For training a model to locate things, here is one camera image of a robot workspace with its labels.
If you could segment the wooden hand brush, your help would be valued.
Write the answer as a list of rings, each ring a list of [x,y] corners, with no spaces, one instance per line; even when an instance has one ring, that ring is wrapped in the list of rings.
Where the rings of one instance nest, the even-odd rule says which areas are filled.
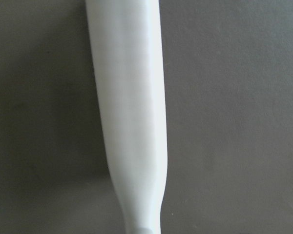
[[[108,168],[128,234],[158,234],[167,178],[159,2],[88,0]]]

